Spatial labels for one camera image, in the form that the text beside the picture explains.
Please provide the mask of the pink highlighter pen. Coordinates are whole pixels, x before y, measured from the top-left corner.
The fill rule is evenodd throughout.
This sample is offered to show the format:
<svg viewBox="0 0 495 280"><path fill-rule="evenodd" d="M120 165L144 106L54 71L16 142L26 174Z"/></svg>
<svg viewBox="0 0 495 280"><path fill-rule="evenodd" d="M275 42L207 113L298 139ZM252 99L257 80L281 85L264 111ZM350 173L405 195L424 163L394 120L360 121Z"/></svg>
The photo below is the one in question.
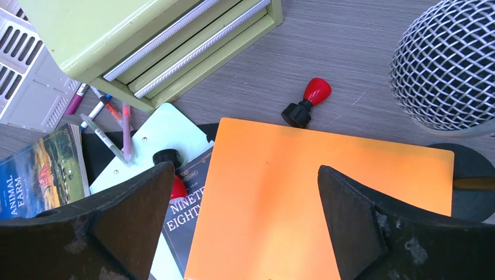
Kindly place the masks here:
<svg viewBox="0 0 495 280"><path fill-rule="evenodd" d="M123 153L124 158L130 161L132 158L132 140L131 140L131 110L127 103L122 106L123 115Z"/></svg>

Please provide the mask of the Animal Farm blue book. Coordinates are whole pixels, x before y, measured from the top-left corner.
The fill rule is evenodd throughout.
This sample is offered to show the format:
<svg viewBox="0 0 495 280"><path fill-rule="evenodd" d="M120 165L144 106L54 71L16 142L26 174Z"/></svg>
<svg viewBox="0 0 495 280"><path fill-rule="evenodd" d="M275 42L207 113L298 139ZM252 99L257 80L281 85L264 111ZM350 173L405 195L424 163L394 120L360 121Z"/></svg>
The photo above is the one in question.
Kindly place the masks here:
<svg viewBox="0 0 495 280"><path fill-rule="evenodd" d="M1 161L1 219L33 218L89 195L79 125L65 124Z"/></svg>

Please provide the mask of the white plastic file rack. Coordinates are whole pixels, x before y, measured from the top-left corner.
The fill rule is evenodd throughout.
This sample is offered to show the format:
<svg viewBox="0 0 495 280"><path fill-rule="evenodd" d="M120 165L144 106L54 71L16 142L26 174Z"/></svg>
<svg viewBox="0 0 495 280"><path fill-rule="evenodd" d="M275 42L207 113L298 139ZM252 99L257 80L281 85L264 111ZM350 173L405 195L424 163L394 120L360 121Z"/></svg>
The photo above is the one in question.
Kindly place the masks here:
<svg viewBox="0 0 495 280"><path fill-rule="evenodd" d="M1 1L1 123L53 131L80 82L63 73L17 1Z"/></svg>

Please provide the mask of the black microphone stand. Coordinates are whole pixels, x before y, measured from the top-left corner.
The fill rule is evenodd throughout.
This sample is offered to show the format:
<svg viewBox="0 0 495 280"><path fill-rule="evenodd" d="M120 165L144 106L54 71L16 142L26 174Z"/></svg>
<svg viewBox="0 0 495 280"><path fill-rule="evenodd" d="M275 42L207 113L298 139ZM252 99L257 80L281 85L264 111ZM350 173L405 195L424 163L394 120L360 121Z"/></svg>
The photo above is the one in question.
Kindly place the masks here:
<svg viewBox="0 0 495 280"><path fill-rule="evenodd" d="M454 218L485 222L494 214L494 166L481 153L455 143L430 148L454 153L452 211Z"/></svg>

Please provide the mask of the mint green clipboard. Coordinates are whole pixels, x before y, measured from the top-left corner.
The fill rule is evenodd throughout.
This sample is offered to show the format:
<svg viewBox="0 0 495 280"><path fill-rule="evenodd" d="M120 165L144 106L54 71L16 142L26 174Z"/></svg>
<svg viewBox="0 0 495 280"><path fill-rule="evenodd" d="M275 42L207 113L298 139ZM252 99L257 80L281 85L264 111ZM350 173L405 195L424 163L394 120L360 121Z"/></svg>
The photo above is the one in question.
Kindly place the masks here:
<svg viewBox="0 0 495 280"><path fill-rule="evenodd" d="M187 164L213 147L206 134L170 103L164 103L146 120L132 137L133 164L124 165L117 157L106 166L90 185L95 194L123 183L154 166L152 156L164 149L179 151ZM176 279L177 267L161 234L156 248L151 274L155 279Z"/></svg>

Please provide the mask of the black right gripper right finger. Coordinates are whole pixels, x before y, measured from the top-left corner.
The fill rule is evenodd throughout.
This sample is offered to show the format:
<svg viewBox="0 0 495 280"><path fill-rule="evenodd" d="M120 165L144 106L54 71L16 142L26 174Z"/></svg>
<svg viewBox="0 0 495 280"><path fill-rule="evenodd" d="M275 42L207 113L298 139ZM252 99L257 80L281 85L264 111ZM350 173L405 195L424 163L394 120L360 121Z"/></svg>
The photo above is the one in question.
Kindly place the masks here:
<svg viewBox="0 0 495 280"><path fill-rule="evenodd" d="M318 189L341 279L493 279L494 226L452 218L329 167Z"/></svg>

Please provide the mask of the red glitter microphone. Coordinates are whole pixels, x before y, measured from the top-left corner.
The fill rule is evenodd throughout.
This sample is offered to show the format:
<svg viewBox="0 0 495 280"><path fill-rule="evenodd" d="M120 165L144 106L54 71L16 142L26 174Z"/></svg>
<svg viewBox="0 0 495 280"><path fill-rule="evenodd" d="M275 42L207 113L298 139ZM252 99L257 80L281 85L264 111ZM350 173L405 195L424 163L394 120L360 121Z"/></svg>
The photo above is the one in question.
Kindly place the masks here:
<svg viewBox="0 0 495 280"><path fill-rule="evenodd" d="M398 105L442 137L494 135L494 2L439 1L404 32L391 60Z"/></svg>

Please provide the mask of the Nineteen Eighty-Four dark book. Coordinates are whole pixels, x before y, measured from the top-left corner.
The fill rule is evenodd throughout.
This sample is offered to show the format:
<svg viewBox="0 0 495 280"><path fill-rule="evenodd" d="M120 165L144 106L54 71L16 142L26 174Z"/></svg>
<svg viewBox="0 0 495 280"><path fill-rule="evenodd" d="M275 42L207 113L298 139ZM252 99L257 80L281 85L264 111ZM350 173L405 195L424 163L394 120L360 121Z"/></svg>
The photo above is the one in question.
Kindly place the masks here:
<svg viewBox="0 0 495 280"><path fill-rule="evenodd" d="M186 270L212 150L207 149L176 170L187 195L181 201L169 204L162 227L162 235L178 270L176 279L183 279Z"/></svg>

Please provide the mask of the blue cap white marker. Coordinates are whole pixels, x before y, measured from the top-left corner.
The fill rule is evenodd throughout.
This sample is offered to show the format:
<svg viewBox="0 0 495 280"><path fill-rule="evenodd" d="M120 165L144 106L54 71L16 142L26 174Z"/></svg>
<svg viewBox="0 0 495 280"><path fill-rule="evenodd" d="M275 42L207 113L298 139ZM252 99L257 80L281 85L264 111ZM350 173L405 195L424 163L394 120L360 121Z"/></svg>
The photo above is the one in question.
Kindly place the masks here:
<svg viewBox="0 0 495 280"><path fill-rule="evenodd" d="M88 114L88 117L93 120L105 107L105 104L100 101L98 104L95 106L95 108ZM88 127L88 124L83 121L80 125L80 128L82 130L85 130Z"/></svg>

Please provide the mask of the green metal drawer cabinet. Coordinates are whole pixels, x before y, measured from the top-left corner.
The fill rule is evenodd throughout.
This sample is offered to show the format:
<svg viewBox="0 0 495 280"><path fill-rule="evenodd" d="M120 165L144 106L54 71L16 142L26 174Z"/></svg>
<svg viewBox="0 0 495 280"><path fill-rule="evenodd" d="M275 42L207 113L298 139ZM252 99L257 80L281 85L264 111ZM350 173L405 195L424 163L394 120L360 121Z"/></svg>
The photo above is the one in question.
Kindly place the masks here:
<svg viewBox="0 0 495 280"><path fill-rule="evenodd" d="M59 68L150 113L283 21L280 1L20 1Z"/></svg>

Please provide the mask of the red black stamp near cabinet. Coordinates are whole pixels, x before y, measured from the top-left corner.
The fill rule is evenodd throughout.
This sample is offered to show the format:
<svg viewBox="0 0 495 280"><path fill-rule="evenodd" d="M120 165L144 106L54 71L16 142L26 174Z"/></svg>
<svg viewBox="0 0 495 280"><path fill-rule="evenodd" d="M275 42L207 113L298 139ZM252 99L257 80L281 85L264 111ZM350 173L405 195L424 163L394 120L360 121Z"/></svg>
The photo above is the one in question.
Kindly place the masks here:
<svg viewBox="0 0 495 280"><path fill-rule="evenodd" d="M302 100L290 103L281 113L284 121L295 128L306 128L311 121L311 110L325 101L332 92L330 84L322 78L313 78L307 84Z"/></svg>

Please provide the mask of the orange red marker pen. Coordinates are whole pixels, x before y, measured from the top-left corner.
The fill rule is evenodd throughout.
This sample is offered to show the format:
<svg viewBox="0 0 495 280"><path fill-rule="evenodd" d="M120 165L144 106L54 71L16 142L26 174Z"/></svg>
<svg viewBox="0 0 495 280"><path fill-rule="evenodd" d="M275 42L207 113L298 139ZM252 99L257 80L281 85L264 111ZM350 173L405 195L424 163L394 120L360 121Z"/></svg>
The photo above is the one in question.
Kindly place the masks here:
<svg viewBox="0 0 495 280"><path fill-rule="evenodd" d="M112 117L116 120L118 125L124 129L124 120L123 116L120 112L118 112L109 102L108 98L104 96L98 89L94 86L89 86L91 90L95 93L95 95L99 98L99 100L103 103L104 107L108 110L108 112L112 115Z"/></svg>

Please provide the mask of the thick orange binder folder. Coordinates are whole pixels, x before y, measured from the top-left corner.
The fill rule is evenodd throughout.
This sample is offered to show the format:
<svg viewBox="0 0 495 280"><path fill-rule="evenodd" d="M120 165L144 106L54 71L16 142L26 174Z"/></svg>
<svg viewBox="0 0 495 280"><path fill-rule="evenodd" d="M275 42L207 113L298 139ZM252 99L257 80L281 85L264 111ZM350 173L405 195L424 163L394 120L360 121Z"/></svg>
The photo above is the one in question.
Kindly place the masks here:
<svg viewBox="0 0 495 280"><path fill-rule="evenodd" d="M322 165L451 214L449 150L223 118L184 277L338 279L318 190Z"/></svg>

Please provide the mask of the purple marker pen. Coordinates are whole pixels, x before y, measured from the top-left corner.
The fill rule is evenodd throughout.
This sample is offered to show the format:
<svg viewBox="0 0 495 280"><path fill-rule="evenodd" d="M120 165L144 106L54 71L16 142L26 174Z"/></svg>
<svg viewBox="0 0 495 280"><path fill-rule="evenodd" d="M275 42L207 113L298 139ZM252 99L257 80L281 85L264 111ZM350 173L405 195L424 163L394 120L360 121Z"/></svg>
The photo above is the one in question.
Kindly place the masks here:
<svg viewBox="0 0 495 280"><path fill-rule="evenodd" d="M69 116L73 115L77 111L79 105L82 102L84 94L88 91L88 88L89 85L85 83L81 83L80 87L78 88L78 90L76 91L75 95L73 96L72 100L70 101L69 105L66 108L65 111L66 115Z"/></svg>

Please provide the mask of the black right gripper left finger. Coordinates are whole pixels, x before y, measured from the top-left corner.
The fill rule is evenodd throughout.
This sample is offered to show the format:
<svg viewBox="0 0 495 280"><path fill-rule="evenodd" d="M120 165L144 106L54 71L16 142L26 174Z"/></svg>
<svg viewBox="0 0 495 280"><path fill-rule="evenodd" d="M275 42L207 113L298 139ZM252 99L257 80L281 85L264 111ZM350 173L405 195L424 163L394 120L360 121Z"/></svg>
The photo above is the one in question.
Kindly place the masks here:
<svg viewBox="0 0 495 280"><path fill-rule="evenodd" d="M171 162L33 218L1 221L2 279L147 279L175 177Z"/></svg>

